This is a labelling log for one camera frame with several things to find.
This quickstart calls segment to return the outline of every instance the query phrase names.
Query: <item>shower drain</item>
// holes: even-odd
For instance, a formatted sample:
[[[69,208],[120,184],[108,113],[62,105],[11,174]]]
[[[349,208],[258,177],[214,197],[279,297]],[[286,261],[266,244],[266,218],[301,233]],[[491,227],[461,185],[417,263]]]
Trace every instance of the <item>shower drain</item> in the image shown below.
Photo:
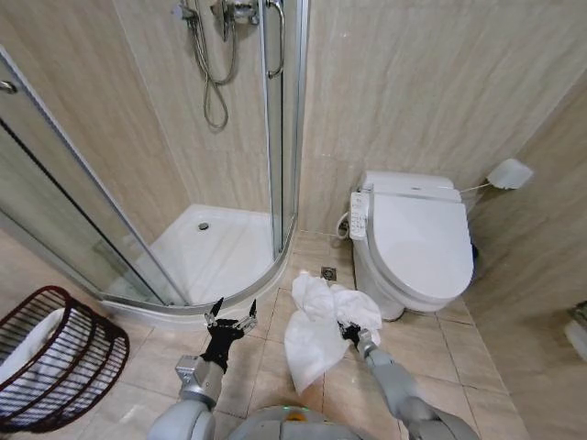
[[[324,278],[326,281],[337,280],[337,268],[329,268],[326,266],[322,266],[320,272],[322,273],[322,278]]]

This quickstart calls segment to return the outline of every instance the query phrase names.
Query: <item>toilet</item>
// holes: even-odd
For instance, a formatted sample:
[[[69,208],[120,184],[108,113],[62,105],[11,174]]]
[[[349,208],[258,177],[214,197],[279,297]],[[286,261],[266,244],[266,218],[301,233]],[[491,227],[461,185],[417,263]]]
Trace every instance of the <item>toilet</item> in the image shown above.
[[[461,295],[473,272],[467,213],[444,177],[366,171],[351,195],[357,289],[382,318],[435,312]]]

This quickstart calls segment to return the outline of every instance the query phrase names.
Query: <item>wire basket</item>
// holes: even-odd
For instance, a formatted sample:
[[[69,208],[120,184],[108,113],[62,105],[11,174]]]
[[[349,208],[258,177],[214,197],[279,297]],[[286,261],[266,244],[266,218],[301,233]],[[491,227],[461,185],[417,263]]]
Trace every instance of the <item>wire basket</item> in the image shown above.
[[[106,395],[127,362],[125,331],[57,286],[35,291],[0,321],[0,362],[48,320],[58,324],[42,347],[0,384],[0,432],[46,433],[71,423]]]

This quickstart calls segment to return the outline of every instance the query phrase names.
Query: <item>toilet seat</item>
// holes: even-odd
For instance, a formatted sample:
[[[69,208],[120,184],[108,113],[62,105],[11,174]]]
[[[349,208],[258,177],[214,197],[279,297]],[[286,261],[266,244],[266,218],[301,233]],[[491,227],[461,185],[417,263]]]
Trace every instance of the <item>toilet seat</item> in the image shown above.
[[[423,302],[447,303],[471,281],[466,211],[454,193],[454,198],[371,194],[367,234],[375,266],[406,295]]]

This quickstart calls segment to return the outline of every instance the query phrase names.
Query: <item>white cloth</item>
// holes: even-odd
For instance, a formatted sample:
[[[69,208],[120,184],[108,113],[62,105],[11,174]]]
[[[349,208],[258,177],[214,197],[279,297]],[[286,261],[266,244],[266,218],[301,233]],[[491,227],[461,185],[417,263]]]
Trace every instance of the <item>white cloth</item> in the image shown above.
[[[0,383],[22,369],[43,348],[61,322],[63,312],[65,309],[54,310],[33,327],[25,340],[0,365]]]
[[[9,379],[14,373],[19,371],[43,348],[46,342],[53,336],[53,333],[63,319],[63,315],[64,309],[55,310],[33,327],[27,337],[0,366],[0,379],[2,381]],[[22,401],[9,399],[11,395],[21,394],[27,396],[27,400],[30,402],[52,385],[53,381],[51,378],[57,379],[62,375],[65,369],[79,355],[80,350],[87,344],[90,335],[89,326],[89,319],[82,313],[78,313],[72,309],[68,323],[60,331],[45,354],[33,364],[34,368],[27,370],[25,374],[15,379],[4,390],[0,391],[0,402],[3,403],[0,404],[0,415],[13,413],[24,406],[25,403]],[[72,390],[77,387],[81,388],[87,383],[92,375],[94,375],[97,366],[105,359],[107,354],[106,347],[106,345],[98,346],[92,344],[90,352],[84,355],[83,360],[67,376],[66,383],[59,385],[50,395],[53,393],[56,395],[57,393],[61,393],[62,396],[67,395],[67,393],[72,395]],[[99,391],[105,389],[108,385],[108,377],[101,374],[97,379],[102,379],[103,381],[94,380],[91,387]],[[76,402],[73,406],[86,405],[87,402]],[[35,410],[46,409],[47,413],[55,409],[54,406],[45,403],[37,403],[34,408]],[[34,414],[24,412],[22,416],[27,417],[29,423],[42,418],[44,415],[43,412],[35,411]]]
[[[292,296],[299,310],[290,318],[284,344],[298,394],[344,357],[349,341],[342,338],[338,322],[369,329],[379,344],[381,313],[365,293],[328,287],[325,280],[302,272],[293,280]]]

